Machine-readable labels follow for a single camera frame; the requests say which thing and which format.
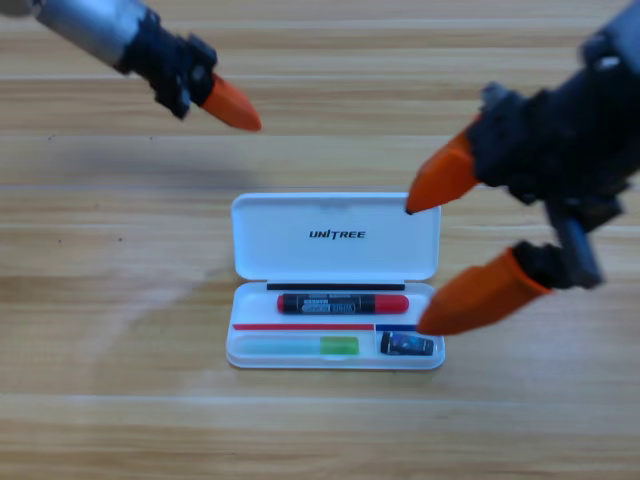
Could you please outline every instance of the green object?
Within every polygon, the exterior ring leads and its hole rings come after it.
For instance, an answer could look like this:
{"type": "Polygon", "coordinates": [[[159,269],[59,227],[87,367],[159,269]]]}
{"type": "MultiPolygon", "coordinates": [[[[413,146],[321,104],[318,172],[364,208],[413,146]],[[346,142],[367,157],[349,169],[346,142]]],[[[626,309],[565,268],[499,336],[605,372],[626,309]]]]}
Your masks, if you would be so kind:
{"type": "Polygon", "coordinates": [[[238,353],[245,355],[358,355],[358,337],[264,337],[249,335],[238,339],[238,353]]]}
{"type": "Polygon", "coordinates": [[[322,355],[358,355],[360,347],[357,337],[321,337],[322,355]]]}

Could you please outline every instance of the wooden table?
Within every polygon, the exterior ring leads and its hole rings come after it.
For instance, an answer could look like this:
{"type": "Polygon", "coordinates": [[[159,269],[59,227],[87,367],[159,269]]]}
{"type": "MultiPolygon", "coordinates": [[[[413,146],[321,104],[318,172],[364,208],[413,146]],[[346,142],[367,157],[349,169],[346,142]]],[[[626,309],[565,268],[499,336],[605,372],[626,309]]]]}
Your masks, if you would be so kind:
{"type": "MultiPolygon", "coordinates": [[[[487,82],[559,84],[626,0],[149,4],[265,128],[181,123],[0,22],[0,478],[640,478],[638,190],[595,237],[605,286],[450,338],[434,373],[243,371],[224,348],[237,195],[405,191],[487,82]]],[[[435,286],[551,238],[500,191],[443,215],[435,286]]]]}

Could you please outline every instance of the red strip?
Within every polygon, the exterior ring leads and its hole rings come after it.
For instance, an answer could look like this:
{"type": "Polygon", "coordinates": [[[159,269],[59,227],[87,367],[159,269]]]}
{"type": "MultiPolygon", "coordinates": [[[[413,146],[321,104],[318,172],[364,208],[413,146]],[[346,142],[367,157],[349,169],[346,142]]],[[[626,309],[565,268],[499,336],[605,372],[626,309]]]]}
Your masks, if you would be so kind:
{"type": "Polygon", "coordinates": [[[373,330],[368,323],[236,323],[235,330],[373,330]]]}

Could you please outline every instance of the open case lid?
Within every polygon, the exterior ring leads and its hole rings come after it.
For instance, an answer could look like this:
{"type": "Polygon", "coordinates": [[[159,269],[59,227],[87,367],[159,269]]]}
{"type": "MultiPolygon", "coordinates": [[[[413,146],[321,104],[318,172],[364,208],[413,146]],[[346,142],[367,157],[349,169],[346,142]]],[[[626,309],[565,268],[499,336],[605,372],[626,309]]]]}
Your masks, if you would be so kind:
{"type": "Polygon", "coordinates": [[[253,193],[233,202],[236,271],[271,282],[400,283],[433,276],[440,208],[405,193],[253,193]]]}

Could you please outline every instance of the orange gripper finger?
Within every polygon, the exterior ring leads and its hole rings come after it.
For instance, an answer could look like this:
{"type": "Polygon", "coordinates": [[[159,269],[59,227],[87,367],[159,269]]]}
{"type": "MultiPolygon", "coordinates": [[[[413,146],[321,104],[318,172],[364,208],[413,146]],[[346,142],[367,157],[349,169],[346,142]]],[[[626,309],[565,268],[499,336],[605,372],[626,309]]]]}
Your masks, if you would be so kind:
{"type": "Polygon", "coordinates": [[[235,128],[257,132],[262,128],[260,116],[238,88],[213,74],[213,90],[200,108],[235,128]]]}
{"type": "Polygon", "coordinates": [[[406,210],[413,214],[462,197],[478,180],[467,138],[468,127],[453,137],[420,168],[409,189],[406,210]]]}
{"type": "Polygon", "coordinates": [[[522,270],[512,249],[483,267],[471,267],[441,288],[417,327],[424,335],[455,335],[491,325],[552,293],[522,270]]]}

